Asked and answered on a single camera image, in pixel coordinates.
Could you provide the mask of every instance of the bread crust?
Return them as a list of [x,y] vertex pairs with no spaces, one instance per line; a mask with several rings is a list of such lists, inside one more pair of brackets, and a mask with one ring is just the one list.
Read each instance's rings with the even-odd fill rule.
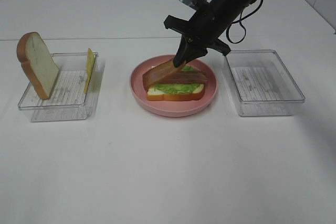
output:
[[27,40],[32,34],[37,34],[40,37],[40,35],[35,31],[32,31],[31,33],[27,33],[24,36],[22,36],[22,38],[19,40],[19,42],[17,44],[17,47],[16,47],[16,55],[17,55],[17,59],[21,62],[21,67],[23,69],[23,72],[25,73],[25,75],[27,76],[29,81],[32,83],[36,93],[38,94],[38,96],[41,99],[44,100],[44,99],[48,99],[49,96],[48,96],[48,94],[46,94],[46,92],[43,89],[42,84],[37,79],[32,67],[30,65],[30,60],[28,59],[27,52],[26,52]]
[[160,95],[151,95],[147,94],[147,100],[149,101],[192,101],[199,100],[203,97],[205,92],[205,86],[198,93],[190,93],[190,94],[160,94]]

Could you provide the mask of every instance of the white tabletop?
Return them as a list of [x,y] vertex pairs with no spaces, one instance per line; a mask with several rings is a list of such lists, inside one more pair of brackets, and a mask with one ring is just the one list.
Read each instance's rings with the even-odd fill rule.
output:
[[[30,31],[43,38],[178,37],[163,21],[167,15],[188,20],[193,13],[179,0],[0,0],[0,39]],[[250,36],[334,33],[305,0],[265,0],[244,24]],[[233,27],[231,34],[242,31]]]
[[30,123],[17,109],[27,79],[16,41],[0,42],[1,223],[334,223],[336,83],[332,36],[248,37],[234,49],[278,51],[306,103],[295,116],[241,118],[221,74],[204,111],[165,118],[129,88],[134,67],[177,38],[47,40],[51,52],[98,51],[97,111]]

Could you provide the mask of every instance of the white bread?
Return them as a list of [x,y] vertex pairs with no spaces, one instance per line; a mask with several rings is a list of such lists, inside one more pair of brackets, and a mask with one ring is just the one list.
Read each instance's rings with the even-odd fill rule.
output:
[[25,34],[17,44],[21,67],[41,99],[50,97],[59,69],[37,32]]
[[192,93],[188,94],[168,94],[161,90],[150,87],[147,91],[149,101],[191,101],[199,100],[205,92],[204,84],[200,84]]

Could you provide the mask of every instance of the yellow cheese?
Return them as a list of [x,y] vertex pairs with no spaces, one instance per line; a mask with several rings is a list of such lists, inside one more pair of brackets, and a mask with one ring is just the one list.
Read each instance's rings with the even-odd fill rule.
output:
[[94,57],[95,55],[93,54],[92,50],[89,48],[88,49],[88,59],[86,61],[86,73],[87,73],[87,78],[85,82],[85,88],[84,88],[84,93],[88,92],[88,87],[89,87],[89,82],[92,74],[92,69],[93,69],[93,64],[94,64]]

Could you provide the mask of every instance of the clear plastic container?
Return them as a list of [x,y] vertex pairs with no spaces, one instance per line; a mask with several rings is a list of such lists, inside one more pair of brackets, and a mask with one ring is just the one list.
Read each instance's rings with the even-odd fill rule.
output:
[[232,51],[223,69],[240,116],[293,115],[305,96],[273,50]]
[[88,86],[84,93],[87,53],[51,54],[60,69],[51,96],[41,100],[31,83],[18,103],[31,122],[83,120],[96,108],[103,66],[98,64],[98,53]]

